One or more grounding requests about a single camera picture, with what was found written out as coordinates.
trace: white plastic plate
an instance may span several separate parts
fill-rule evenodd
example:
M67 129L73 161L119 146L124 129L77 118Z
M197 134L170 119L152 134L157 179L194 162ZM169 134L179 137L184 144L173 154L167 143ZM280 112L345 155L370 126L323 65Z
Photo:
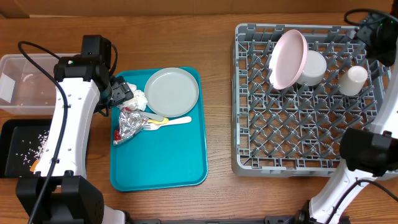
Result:
M148 79L144 92L148 107L169 118L188 113L199 97L197 81L181 68L165 68L155 72Z
M303 72L307 59L307 41L298 30L287 31L272 51L269 81L281 90L293 85Z

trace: wooden surface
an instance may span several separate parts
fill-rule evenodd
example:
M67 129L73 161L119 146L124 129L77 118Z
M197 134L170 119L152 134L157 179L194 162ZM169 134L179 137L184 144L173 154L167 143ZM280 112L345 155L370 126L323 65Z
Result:
M162 220L263 218L293 215L315 196L327 178L238 177L231 171L230 47L242 22L343 24L342 14L263 14L240 16L102 17L0 20L0 56L19 54L28 40L53 52L79 52L83 34L101 34L119 51L116 73L123 70L191 66L201 75L209 173L196 187L120 193L109 182L111 120L95 115L88 148L88 180L105 203L133 218ZM29 49L30 53L39 53ZM0 111L0 125L16 118ZM15 179L0 179L0 223L26 223L15 196ZM397 180L382 182L398 194ZM397 223L398 203L373 186L348 207L353 223Z
M6 11L6 17L320 13L359 7L389 12L391 3L392 0L2 0L0 12Z

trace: clear plastic container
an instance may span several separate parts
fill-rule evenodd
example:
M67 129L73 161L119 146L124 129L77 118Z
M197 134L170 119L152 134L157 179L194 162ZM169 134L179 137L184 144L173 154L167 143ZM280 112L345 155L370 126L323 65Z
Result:
M57 54L71 57L76 54ZM51 76L58 59L49 54L29 54ZM22 54L0 60L0 109L12 114L53 114L55 85Z

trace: white plastic fork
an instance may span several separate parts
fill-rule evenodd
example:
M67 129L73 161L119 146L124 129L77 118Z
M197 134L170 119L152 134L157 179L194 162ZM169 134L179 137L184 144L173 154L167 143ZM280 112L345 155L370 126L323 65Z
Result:
M165 123L165 124L145 124L142 126L143 130L145 131L155 131L158 130L160 127L163 126L168 126L168 125L175 125L175 124L186 124L192 121L192 118L190 116L185 116L182 118L177 118L177 119L173 119L170 120L169 122Z

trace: dish rack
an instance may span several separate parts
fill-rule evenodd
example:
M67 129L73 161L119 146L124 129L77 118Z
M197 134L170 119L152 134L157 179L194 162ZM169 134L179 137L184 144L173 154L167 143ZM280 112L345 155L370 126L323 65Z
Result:
M346 128L368 129L381 107L389 67L365 58L353 26L240 24L233 44L232 169L242 176L331 176ZM269 82L272 50L283 33L299 30L309 50L326 59L323 81L276 90ZM369 76L356 96L339 92L352 66ZM398 175L398 170L381 179Z

